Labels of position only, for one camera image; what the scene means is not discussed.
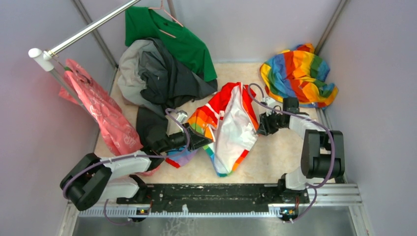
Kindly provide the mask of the red white cartoon jacket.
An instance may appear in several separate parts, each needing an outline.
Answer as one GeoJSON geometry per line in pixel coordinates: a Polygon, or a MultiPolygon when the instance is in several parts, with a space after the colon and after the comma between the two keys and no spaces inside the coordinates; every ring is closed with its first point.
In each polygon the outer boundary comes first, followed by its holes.
{"type": "Polygon", "coordinates": [[[187,123],[212,142],[202,147],[219,177],[232,174],[255,145],[259,123],[252,107],[256,93],[241,82],[227,83],[187,123]]]}

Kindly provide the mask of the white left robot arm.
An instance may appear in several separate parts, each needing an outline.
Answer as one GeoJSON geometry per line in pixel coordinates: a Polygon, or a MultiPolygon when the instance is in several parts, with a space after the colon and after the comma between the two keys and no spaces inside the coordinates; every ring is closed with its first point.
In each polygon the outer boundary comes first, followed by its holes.
{"type": "Polygon", "coordinates": [[[165,159],[182,157],[213,142],[211,132],[200,134],[189,123],[180,128],[181,132],[171,135],[159,125],[148,129],[144,147],[129,154],[111,158],[85,155],[61,181],[63,196],[79,211],[109,199],[144,202],[148,191],[138,174],[149,174],[165,159]]]}

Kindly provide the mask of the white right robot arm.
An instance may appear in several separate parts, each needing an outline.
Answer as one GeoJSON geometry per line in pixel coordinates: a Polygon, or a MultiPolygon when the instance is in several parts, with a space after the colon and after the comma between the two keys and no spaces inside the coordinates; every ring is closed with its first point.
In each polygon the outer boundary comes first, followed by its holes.
{"type": "Polygon", "coordinates": [[[284,203],[295,198],[297,192],[312,185],[315,180],[342,177],[345,173],[344,138],[340,131],[325,129],[308,113],[299,110],[296,98],[285,98],[282,105],[264,97],[261,104],[266,112],[260,114],[258,134],[267,136],[288,128],[303,140],[300,166],[284,174],[277,188],[277,197],[284,203]]]}

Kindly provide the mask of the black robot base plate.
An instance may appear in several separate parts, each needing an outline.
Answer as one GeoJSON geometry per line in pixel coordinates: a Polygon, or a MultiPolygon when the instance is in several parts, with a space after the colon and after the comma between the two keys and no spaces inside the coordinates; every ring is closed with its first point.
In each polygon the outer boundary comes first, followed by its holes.
{"type": "Polygon", "coordinates": [[[281,184],[148,184],[117,204],[150,205],[153,213],[250,213],[268,211],[271,204],[308,204],[306,190],[284,190],[281,184]]]}

